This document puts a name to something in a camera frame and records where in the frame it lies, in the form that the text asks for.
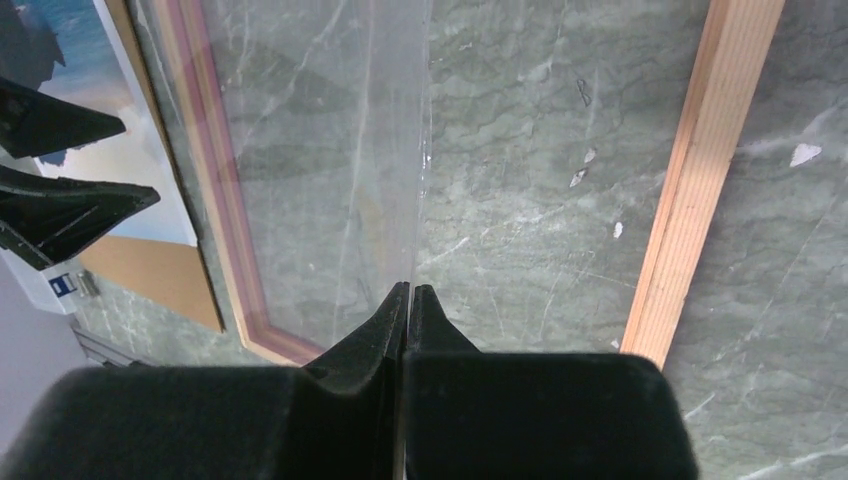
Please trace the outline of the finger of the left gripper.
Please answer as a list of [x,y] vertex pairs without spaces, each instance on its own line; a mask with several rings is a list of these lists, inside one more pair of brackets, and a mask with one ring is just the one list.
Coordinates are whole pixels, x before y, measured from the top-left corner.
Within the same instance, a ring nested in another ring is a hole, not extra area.
[[43,271],[159,201],[149,186],[45,178],[2,167],[1,248]]
[[116,116],[1,80],[1,146],[15,159],[88,145],[125,131]]

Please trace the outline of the pink wooden picture frame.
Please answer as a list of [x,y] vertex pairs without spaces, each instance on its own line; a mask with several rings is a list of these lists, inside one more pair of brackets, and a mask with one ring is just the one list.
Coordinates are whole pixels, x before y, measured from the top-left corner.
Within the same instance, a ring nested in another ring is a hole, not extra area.
[[[780,1],[710,4],[621,348],[663,365],[754,91]],[[320,350],[270,323],[202,6],[152,5],[243,345],[280,364]]]

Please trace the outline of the blue landscape photo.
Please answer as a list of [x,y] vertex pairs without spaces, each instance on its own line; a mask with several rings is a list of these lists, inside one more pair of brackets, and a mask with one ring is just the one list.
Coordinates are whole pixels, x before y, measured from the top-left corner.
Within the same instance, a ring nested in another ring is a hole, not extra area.
[[120,134],[35,157],[43,176],[149,186],[159,201],[122,221],[112,235],[196,246],[164,137],[105,2],[2,2],[1,75],[115,116],[125,127]]

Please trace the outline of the clear glass pane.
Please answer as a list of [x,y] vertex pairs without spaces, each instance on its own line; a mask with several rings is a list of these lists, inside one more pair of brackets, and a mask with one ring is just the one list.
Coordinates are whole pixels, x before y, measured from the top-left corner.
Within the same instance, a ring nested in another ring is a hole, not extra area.
[[304,363],[411,280],[427,1],[133,1],[242,344]]

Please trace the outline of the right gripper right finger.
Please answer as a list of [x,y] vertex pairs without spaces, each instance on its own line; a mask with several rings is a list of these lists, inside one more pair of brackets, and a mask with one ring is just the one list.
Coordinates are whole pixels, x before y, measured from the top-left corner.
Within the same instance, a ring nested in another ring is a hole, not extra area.
[[414,289],[405,351],[405,474],[408,479],[467,478],[464,364],[480,354],[448,319],[435,289]]

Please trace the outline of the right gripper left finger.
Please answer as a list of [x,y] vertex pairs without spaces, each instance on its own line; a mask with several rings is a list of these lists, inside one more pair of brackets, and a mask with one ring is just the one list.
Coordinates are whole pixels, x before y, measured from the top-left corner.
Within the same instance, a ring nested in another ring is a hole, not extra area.
[[373,315],[304,369],[319,388],[308,446],[338,479],[401,479],[401,375],[410,284],[396,283]]

